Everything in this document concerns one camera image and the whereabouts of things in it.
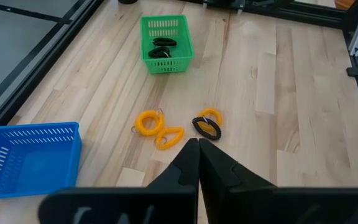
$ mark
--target yellow spiral keychain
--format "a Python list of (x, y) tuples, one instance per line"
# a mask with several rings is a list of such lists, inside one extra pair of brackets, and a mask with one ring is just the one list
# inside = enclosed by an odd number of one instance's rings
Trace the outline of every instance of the yellow spiral keychain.
[[(147, 129), (143, 125), (143, 120), (146, 118), (151, 118), (155, 121), (155, 127), (152, 129)], [(143, 136), (151, 136), (157, 134), (164, 127), (164, 116), (162, 111), (159, 113), (158, 110), (147, 110), (141, 112), (141, 114), (135, 119), (135, 125), (132, 129), (135, 129), (136, 132)]]
[[(143, 120), (147, 118), (151, 118), (155, 121), (156, 125), (154, 128), (147, 129), (143, 125)], [(178, 143), (182, 139), (185, 130), (183, 128), (163, 128), (163, 127), (164, 127), (164, 116), (162, 110), (161, 109), (147, 110), (141, 112), (141, 114), (138, 115), (138, 117), (135, 119), (135, 124), (132, 127), (132, 131), (137, 132), (143, 136), (151, 136), (156, 134), (157, 137), (154, 140), (155, 147), (157, 149), (164, 150)], [(165, 141), (165, 143), (162, 143), (162, 139), (167, 140), (164, 137), (164, 135), (171, 134), (171, 133), (177, 133), (177, 135), (173, 139), (169, 141)]]
[[(205, 108), (198, 114), (198, 116), (205, 117), (209, 114), (213, 115), (216, 118), (216, 124), (220, 127), (222, 125), (223, 119), (222, 119), (222, 114), (217, 109)], [(198, 125), (204, 131), (214, 131), (214, 128), (211, 125), (206, 124), (204, 122), (198, 122)]]
[[(170, 134), (170, 133), (177, 133), (177, 135), (173, 139), (161, 144), (162, 139), (164, 138), (164, 135)], [(157, 137), (155, 138), (155, 147), (157, 147), (157, 149), (161, 149), (161, 150), (168, 149), (169, 147), (172, 147), (176, 143), (178, 143), (183, 138), (184, 134), (185, 134), (185, 130), (183, 128), (179, 128), (179, 127), (163, 128), (157, 134)]]

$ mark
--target black spiral keychain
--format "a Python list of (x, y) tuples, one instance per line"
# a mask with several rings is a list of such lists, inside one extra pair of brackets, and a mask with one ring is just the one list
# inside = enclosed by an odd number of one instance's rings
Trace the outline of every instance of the black spiral keychain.
[(169, 47), (173, 47), (177, 45), (177, 42), (169, 39), (169, 38), (164, 38), (164, 37), (157, 37), (153, 40), (153, 44), (157, 47), (156, 49), (153, 49), (151, 51), (149, 51), (149, 56), (152, 58), (169, 58), (171, 57), (171, 55), (169, 54)]
[[(216, 136), (213, 136), (210, 133), (207, 133), (206, 131), (202, 130), (200, 126), (198, 125), (198, 122), (205, 122), (207, 124), (210, 124), (216, 131)], [(222, 131), (221, 128), (211, 119), (205, 118), (205, 117), (197, 117), (193, 119), (193, 126), (199, 132), (202, 136), (212, 140), (216, 141), (219, 140), (222, 137)]]
[(157, 47), (156, 49), (153, 49), (149, 51), (149, 56), (152, 58), (169, 58), (171, 55), (169, 54), (168, 47)]

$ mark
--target green basket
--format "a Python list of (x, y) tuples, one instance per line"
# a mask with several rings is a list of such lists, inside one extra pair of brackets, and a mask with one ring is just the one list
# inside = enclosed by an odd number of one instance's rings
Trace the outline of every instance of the green basket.
[[(177, 45), (168, 47), (170, 58), (152, 58), (153, 39), (167, 37)], [(184, 15), (143, 16), (140, 18), (140, 54), (150, 73), (184, 72), (194, 57), (187, 20)]]

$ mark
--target metal key ring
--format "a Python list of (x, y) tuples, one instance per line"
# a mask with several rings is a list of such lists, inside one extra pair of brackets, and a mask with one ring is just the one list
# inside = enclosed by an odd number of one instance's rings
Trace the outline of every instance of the metal key ring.
[(131, 131), (132, 131), (133, 133), (137, 133), (137, 131), (135, 130), (135, 126), (132, 126), (132, 127), (131, 127)]
[(206, 120), (205, 116), (203, 116), (203, 118), (204, 118), (205, 123), (209, 124), (208, 121)]
[(161, 108), (158, 108), (158, 109), (156, 110), (157, 116), (158, 116), (158, 112), (160, 112), (162, 115), (164, 115), (164, 111), (162, 111)]
[(157, 144), (157, 143), (155, 143), (155, 140), (157, 140), (157, 138), (155, 138), (155, 139), (154, 139), (154, 144), (155, 144), (156, 146), (162, 146), (163, 144), (167, 143), (168, 139), (167, 139), (166, 137), (162, 137), (162, 139), (165, 139), (164, 143)]

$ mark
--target wooden tabletop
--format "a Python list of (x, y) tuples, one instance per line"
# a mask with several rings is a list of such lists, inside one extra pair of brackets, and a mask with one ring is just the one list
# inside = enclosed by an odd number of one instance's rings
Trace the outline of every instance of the wooden tabletop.
[[(187, 72), (147, 73), (139, 19), (151, 14), (186, 15), (195, 50)], [(11, 123), (77, 121), (78, 186), (145, 186), (200, 138), (191, 120), (215, 107), (224, 118), (216, 145), (272, 183), (358, 186), (358, 89), (349, 66), (340, 30), (183, 1), (106, 0)], [(167, 126), (185, 128), (166, 151), (131, 132), (140, 112), (157, 108)], [(0, 200), (0, 224), (37, 223), (43, 197)]]
[(304, 2), (319, 6), (335, 7), (335, 0), (295, 0), (296, 2)]

